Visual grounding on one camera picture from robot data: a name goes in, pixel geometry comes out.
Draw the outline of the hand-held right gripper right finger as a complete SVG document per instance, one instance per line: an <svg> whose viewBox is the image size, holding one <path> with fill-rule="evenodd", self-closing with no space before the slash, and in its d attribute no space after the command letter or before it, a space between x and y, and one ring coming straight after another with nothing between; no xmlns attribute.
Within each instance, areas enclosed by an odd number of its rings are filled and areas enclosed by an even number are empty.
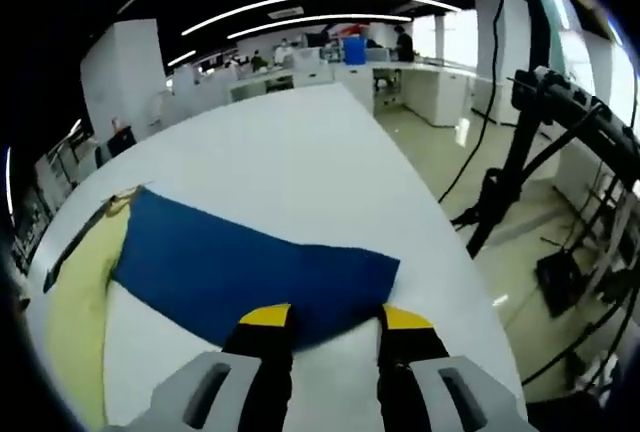
<svg viewBox="0 0 640 432"><path fill-rule="evenodd" d="M451 356L434 325L385 304L377 398L386 431L528 431L516 397L464 356Z"/></svg>

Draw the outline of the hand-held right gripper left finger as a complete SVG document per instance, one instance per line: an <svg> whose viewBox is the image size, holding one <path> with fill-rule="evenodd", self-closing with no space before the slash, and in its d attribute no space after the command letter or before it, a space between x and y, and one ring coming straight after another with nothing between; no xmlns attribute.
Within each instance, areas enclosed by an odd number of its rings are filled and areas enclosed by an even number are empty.
<svg viewBox="0 0 640 432"><path fill-rule="evenodd" d="M292 394L293 312L255 309L220 352L206 352L156 386L124 431L281 431Z"/></svg>

